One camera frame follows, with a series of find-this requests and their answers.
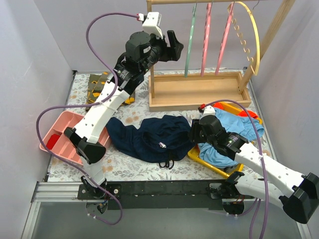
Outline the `navy blue shorts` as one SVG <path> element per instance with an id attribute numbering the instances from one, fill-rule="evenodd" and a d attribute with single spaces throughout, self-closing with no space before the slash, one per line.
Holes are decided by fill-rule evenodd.
<path id="1" fill-rule="evenodd" d="M 188 137 L 191 127 L 183 116 L 144 119 L 139 128 L 125 126 L 112 117 L 106 129 L 118 151 L 144 162 L 157 163 L 160 168 L 172 169 L 174 163 L 195 146 Z"/>

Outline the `green hanger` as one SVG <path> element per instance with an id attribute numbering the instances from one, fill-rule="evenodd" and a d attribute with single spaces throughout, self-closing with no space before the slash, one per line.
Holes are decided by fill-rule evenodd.
<path id="1" fill-rule="evenodd" d="M 188 77 L 190 54 L 191 54 L 191 47 L 192 47 L 192 38 L 193 38 L 193 34 L 194 34 L 194 26 L 195 26 L 195 20 L 196 20 L 196 9 L 197 9 L 197 3 L 195 3 L 195 5 L 192 9 L 191 27 L 190 27 L 190 32 L 189 32 L 189 41 L 188 41 L 185 68 L 184 68 L 184 76 L 186 78 Z"/>

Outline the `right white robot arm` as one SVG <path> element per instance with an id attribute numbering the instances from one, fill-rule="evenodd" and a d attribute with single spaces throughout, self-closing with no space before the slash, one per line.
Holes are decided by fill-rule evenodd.
<path id="1" fill-rule="evenodd" d="M 252 179 L 243 173 L 233 173 L 225 182 L 229 197 L 244 194 L 268 201 L 301 224 L 307 224 L 318 208 L 318 176 L 302 174 L 267 155 L 262 156 L 261 151 L 246 138 L 227 132 L 216 116 L 194 119 L 189 137 L 194 143 L 209 143 L 221 155 L 248 166 L 263 177 L 262 180 Z"/>

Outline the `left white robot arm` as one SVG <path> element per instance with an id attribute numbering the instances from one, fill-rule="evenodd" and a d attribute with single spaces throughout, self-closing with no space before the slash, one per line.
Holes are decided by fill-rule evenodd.
<path id="1" fill-rule="evenodd" d="M 108 76 L 96 105 L 74 127 L 64 130 L 64 135 L 81 157 L 93 198 L 101 199 L 106 193 L 103 184 L 106 178 L 102 171 L 106 148 L 98 142 L 101 132 L 119 106 L 144 81 L 146 72 L 158 61 L 178 61 L 183 48 L 173 30 L 167 31 L 162 38 L 144 31 L 133 33 L 125 44 L 125 52 L 119 56 Z"/>

